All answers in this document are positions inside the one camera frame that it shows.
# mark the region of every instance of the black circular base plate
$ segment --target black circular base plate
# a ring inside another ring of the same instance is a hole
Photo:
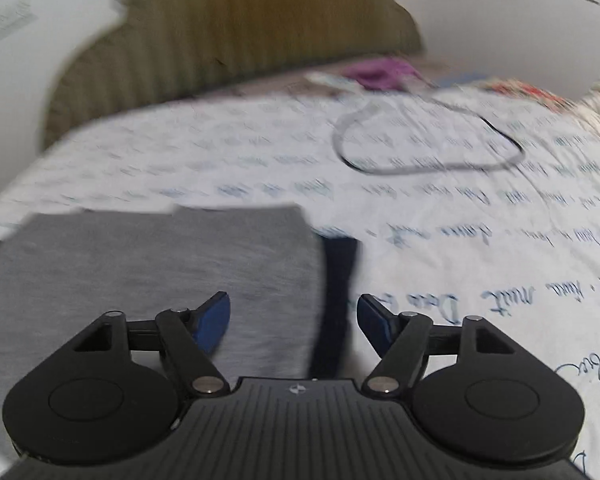
[[[541,367],[457,364],[421,380],[412,399],[414,416],[433,439],[501,465],[568,457],[584,415],[576,391]]]
[[[57,464],[99,464],[162,439],[178,411],[171,383],[133,362],[36,368],[8,393],[5,428],[21,452]]]

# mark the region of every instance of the purple cloth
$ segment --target purple cloth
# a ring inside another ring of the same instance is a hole
[[[413,66],[398,57],[361,61],[348,66],[343,75],[355,79],[367,90],[403,90],[402,79],[405,76],[421,78]]]

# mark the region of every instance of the white bedsheet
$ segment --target white bedsheet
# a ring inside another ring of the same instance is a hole
[[[404,96],[181,102],[91,123],[0,195],[0,238],[33,212],[138,212],[295,202],[309,222],[362,241],[353,297],[436,323],[489,319],[573,384],[586,426],[574,462],[600,479],[600,140],[573,119],[467,90],[437,98],[524,145],[517,169],[365,176],[334,156],[334,121],[376,100],[347,154],[367,164],[493,162],[514,148],[465,117]],[[355,360],[378,358],[356,332]]]

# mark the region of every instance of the gray towel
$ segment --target gray towel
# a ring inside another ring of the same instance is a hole
[[[232,308],[213,359],[227,380],[303,377],[322,266],[297,207],[36,216],[0,247],[0,410],[11,386],[107,310],[153,319],[218,290]],[[0,450],[13,455],[1,417]]]

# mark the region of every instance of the cable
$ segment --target cable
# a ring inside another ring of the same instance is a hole
[[[499,170],[507,170],[509,168],[512,168],[524,160],[525,150],[520,145],[520,143],[517,142],[517,140],[514,139],[513,137],[511,137],[511,136],[507,135],[506,133],[504,133],[503,131],[497,129],[495,126],[493,126],[493,124],[491,124],[482,115],[476,114],[467,108],[462,108],[459,106],[454,106],[454,105],[449,105],[447,103],[443,103],[442,101],[438,101],[437,99],[432,99],[432,98],[429,98],[429,99],[421,98],[421,99],[424,102],[437,104],[439,106],[445,107],[448,110],[451,110],[451,111],[454,111],[457,113],[470,115],[473,117],[478,117],[479,119],[483,120],[484,123],[487,124],[487,126],[490,127],[491,130],[493,130],[497,134],[500,134],[505,139],[507,139],[511,144],[513,144],[519,153],[517,153],[515,156],[512,156],[511,158],[509,158],[503,162],[499,162],[497,164],[478,165],[478,164],[472,164],[470,162],[455,162],[453,164],[441,164],[439,166],[428,166],[428,167],[407,166],[407,167],[400,167],[400,168],[385,168],[385,169],[362,168],[361,166],[358,166],[357,164],[354,164],[353,162],[351,162],[344,155],[344,150],[343,150],[342,145],[344,143],[344,137],[345,137],[345,134],[347,133],[347,130],[353,124],[355,124],[355,123],[360,124],[360,123],[362,123],[362,121],[371,118],[378,111],[380,111],[380,109],[381,109],[380,106],[378,104],[376,104],[375,102],[370,102],[367,106],[362,108],[362,110],[358,110],[357,112],[347,114],[346,116],[340,118],[338,120],[338,122],[336,122],[335,126],[333,127],[333,133],[331,135],[331,145],[333,146],[333,151],[336,153],[338,158],[352,170],[359,171],[360,173],[369,174],[369,175],[385,175],[385,176],[435,173],[437,171],[484,171],[484,172],[499,171]]]

